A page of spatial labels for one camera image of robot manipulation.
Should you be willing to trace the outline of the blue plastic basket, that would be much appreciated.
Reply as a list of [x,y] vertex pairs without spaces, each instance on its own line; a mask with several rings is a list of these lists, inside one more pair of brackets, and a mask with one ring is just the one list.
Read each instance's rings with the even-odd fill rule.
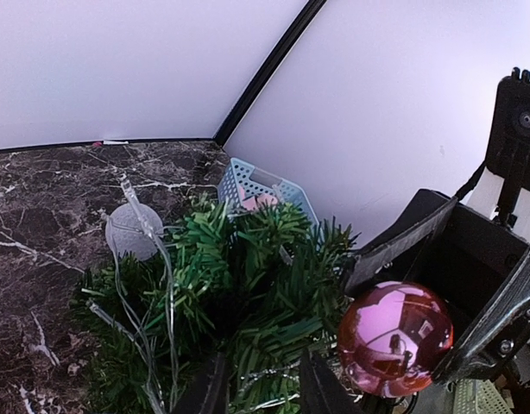
[[306,214],[311,224],[319,220],[305,191],[294,182],[231,158],[218,185],[218,200],[234,211],[250,211],[259,204],[289,203]]

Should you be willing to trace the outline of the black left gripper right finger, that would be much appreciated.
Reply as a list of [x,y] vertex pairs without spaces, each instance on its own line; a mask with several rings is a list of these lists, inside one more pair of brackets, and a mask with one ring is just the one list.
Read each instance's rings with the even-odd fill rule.
[[305,348],[300,357],[300,412],[303,414],[361,414],[324,358]]

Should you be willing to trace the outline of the small green christmas tree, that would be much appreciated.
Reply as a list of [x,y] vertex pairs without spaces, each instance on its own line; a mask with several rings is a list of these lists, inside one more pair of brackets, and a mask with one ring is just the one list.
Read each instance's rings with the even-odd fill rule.
[[296,413],[304,349],[330,354],[348,305],[339,287],[356,241],[334,220],[285,203],[231,215],[196,198],[165,253],[90,269],[73,296],[98,339],[92,413],[169,413],[196,372],[223,354],[232,413]]

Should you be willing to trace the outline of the green storage crate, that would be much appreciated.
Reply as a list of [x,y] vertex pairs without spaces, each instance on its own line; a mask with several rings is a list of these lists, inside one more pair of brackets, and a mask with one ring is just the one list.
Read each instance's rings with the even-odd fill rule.
[[452,413],[512,414],[512,410],[491,381],[462,379],[455,384]]

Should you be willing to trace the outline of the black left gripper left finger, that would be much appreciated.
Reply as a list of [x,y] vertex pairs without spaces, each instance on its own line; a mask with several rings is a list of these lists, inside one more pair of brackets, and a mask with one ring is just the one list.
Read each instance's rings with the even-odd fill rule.
[[229,367],[225,354],[208,360],[173,409],[174,414],[225,414],[229,411]]

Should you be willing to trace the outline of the pink bow ornament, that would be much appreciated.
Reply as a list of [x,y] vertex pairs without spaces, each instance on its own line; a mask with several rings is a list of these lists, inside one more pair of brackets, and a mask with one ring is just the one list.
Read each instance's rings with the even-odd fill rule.
[[254,195],[249,198],[245,198],[241,205],[247,211],[255,211],[266,206],[277,205],[279,200],[276,196],[273,196],[268,193],[262,193],[259,195]]

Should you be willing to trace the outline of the clear string light garland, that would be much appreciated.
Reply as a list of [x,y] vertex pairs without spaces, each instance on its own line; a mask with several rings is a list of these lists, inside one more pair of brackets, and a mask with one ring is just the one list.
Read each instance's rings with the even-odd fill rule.
[[234,211],[201,194],[159,228],[129,179],[119,183],[134,222],[107,218],[113,261],[82,287],[101,341],[90,408],[170,413],[223,353],[230,413],[295,412],[300,321],[273,297],[310,229],[305,213],[289,203]]

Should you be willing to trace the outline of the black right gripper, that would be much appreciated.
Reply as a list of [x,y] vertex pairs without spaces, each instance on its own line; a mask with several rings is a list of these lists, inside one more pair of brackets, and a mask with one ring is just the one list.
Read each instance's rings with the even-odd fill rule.
[[418,282],[449,305],[456,342],[433,378],[492,379],[530,339],[530,72],[515,68],[495,99],[482,164],[453,196],[419,190],[359,248],[344,274],[356,297],[388,280]]

